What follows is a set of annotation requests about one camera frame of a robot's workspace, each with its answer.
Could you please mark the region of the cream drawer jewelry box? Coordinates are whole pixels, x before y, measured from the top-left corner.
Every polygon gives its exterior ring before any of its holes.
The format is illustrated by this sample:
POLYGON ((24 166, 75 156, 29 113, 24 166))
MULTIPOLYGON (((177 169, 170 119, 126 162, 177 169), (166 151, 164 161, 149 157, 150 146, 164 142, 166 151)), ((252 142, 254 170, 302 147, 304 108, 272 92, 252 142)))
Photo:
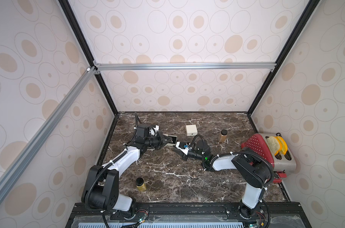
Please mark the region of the cream drawer jewelry box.
POLYGON ((165 138, 169 137, 170 141, 165 145, 169 147, 175 147, 177 144, 177 136, 164 134, 165 138))

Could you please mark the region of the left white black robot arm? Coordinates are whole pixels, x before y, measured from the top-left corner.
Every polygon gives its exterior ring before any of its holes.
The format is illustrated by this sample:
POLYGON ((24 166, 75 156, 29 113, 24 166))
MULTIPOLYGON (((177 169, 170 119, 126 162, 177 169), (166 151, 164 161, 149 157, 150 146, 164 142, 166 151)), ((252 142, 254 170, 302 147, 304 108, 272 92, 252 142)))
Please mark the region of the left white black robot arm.
POLYGON ((127 168, 138 161, 148 149, 160 150, 172 137, 159 131, 158 125, 142 123, 135 115, 134 133, 123 151, 103 165, 90 168, 81 197, 89 211, 134 211, 133 199, 119 193, 119 178, 127 168))

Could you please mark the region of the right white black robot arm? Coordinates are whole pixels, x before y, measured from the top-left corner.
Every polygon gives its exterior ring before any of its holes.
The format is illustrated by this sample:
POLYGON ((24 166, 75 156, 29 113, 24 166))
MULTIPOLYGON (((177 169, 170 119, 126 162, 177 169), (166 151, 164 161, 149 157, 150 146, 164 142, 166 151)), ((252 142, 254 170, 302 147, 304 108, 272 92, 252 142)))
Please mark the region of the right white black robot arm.
POLYGON ((250 219, 255 214, 264 191, 275 178, 271 163, 248 147, 213 156, 207 141, 201 135, 196 135, 191 142, 177 142, 175 148, 183 160, 190 158, 201 161, 204 171, 237 170, 241 174, 246 181, 239 205, 240 215, 244 219, 250 219))

